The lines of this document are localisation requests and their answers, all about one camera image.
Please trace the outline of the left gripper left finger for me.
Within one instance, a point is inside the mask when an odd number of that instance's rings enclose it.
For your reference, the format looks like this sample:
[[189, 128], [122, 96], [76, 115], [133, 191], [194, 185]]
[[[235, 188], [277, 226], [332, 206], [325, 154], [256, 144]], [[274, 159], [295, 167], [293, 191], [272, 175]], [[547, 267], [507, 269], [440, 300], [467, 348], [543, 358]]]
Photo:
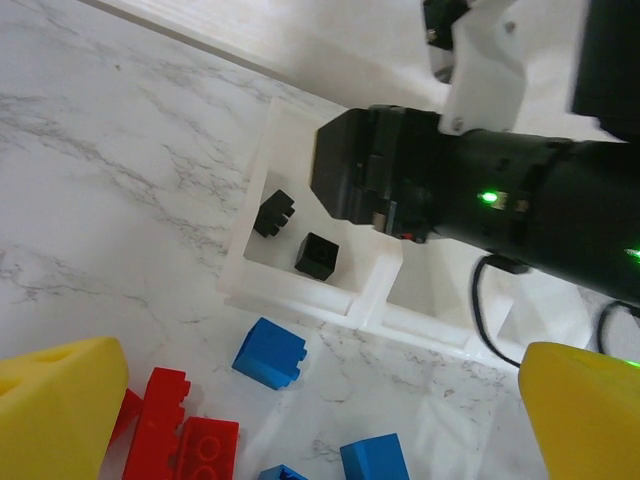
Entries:
[[0, 359], [0, 480], [97, 480], [128, 380], [112, 337]]

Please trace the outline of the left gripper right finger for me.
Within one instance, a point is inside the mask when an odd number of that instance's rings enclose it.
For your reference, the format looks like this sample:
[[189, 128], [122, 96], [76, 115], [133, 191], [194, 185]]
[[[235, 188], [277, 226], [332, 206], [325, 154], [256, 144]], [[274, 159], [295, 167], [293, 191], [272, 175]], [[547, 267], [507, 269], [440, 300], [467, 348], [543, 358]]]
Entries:
[[549, 480], [640, 480], [640, 364], [528, 346], [519, 390]]

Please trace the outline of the red lego brick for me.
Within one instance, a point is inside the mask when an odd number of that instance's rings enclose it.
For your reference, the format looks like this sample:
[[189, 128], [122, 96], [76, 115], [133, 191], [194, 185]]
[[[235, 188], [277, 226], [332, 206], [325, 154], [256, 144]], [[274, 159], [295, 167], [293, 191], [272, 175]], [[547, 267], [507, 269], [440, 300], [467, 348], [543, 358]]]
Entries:
[[143, 400], [131, 389], [127, 389], [120, 406], [109, 444], [120, 437], [128, 426], [140, 415]]
[[155, 367], [147, 382], [122, 480], [172, 480], [182, 403], [191, 382], [184, 371]]
[[233, 480], [239, 423], [190, 416], [181, 431], [173, 480]]

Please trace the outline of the blue lego brick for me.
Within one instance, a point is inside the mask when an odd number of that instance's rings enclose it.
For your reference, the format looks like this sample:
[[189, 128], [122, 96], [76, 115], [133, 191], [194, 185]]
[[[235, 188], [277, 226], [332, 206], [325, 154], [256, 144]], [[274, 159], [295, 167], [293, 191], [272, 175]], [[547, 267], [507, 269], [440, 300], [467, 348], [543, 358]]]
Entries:
[[396, 433], [344, 445], [340, 454], [346, 480], [410, 480]]
[[259, 473], [257, 480], [308, 480], [303, 475], [281, 464]]
[[299, 363], [306, 355], [303, 338], [261, 317], [248, 331], [232, 368], [272, 390], [280, 390], [298, 380]]

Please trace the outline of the white plastic container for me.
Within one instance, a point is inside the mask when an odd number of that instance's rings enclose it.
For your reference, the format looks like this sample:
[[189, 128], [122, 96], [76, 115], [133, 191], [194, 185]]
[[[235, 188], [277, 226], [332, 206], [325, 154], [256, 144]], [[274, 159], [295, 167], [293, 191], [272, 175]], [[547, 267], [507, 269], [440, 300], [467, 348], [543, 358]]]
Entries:
[[[336, 115], [271, 103], [217, 289], [229, 304], [265, 317], [301, 316], [365, 331], [381, 323], [403, 255], [398, 241], [371, 227], [332, 219], [309, 187], [315, 133]], [[253, 225], [278, 190], [293, 199], [294, 214], [276, 236], [264, 238]], [[309, 233], [339, 247], [325, 282], [294, 267]]]

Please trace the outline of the black lego brick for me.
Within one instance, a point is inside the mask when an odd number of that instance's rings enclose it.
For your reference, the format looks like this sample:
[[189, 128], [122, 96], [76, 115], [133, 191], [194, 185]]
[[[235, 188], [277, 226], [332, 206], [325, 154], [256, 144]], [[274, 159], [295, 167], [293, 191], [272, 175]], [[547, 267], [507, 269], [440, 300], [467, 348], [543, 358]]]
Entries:
[[294, 268], [312, 278], [326, 281], [335, 271], [339, 245], [313, 232], [303, 239]]
[[294, 200], [277, 190], [259, 207], [253, 229], [262, 237], [276, 236], [293, 216]]

